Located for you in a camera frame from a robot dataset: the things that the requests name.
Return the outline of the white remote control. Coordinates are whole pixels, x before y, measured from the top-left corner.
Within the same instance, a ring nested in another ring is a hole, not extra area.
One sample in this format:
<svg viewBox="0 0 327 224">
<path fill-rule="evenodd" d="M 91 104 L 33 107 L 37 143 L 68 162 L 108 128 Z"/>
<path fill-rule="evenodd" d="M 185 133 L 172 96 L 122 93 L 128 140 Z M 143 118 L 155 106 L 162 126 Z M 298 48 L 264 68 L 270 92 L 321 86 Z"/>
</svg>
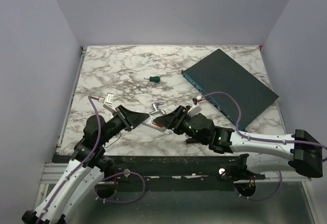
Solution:
<svg viewBox="0 0 327 224">
<path fill-rule="evenodd" d="M 155 129 L 157 131 L 160 131 L 161 133 L 163 133 L 165 135 L 169 135 L 171 133 L 170 130 L 166 129 L 163 125 L 155 122 L 154 119 L 155 119 L 154 116 L 149 115 L 149 117 L 142 122 L 142 125 L 147 126 L 152 129 Z"/>
</svg>

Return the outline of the red battery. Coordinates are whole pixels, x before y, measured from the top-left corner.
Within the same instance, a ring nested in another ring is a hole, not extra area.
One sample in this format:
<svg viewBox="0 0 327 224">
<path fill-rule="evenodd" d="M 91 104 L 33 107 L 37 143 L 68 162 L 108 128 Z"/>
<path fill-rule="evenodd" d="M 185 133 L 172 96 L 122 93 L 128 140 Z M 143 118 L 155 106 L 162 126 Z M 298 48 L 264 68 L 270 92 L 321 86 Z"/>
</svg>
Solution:
<svg viewBox="0 0 327 224">
<path fill-rule="evenodd" d="M 159 124 L 159 123 L 153 122 L 152 124 L 153 124 L 154 126 L 158 126 L 158 127 L 163 128 L 163 125 L 161 125 L 161 124 Z"/>
</svg>

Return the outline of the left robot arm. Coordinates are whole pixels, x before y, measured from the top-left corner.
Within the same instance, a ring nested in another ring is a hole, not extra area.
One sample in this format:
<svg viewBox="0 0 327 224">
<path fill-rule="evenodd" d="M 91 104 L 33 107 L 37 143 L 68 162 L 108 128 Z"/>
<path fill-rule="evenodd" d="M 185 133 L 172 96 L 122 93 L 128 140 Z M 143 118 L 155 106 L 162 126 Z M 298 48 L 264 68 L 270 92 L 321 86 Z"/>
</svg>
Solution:
<svg viewBox="0 0 327 224">
<path fill-rule="evenodd" d="M 150 115 L 118 106 L 109 121 L 96 112 L 89 117 L 83 137 L 75 146 L 68 165 L 44 201 L 22 216 L 23 223 L 66 223 L 69 215 L 101 180 L 114 176 L 113 161 L 103 145 L 122 130 L 131 131 Z"/>
</svg>

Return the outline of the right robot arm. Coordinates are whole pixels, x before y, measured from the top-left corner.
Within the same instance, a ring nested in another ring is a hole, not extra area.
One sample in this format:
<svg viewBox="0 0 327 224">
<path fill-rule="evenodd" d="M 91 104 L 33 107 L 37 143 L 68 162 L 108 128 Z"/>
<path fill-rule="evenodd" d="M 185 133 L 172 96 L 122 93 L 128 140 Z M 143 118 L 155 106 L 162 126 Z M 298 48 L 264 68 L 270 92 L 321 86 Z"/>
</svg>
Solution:
<svg viewBox="0 0 327 224">
<path fill-rule="evenodd" d="M 187 134 L 215 153 L 252 153 L 235 166 L 241 179 L 264 171 L 295 171 L 309 178 L 323 176 L 322 145 L 307 131 L 281 136 L 241 133 L 214 125 L 201 113 L 190 116 L 185 107 L 155 118 L 175 134 Z"/>
</svg>

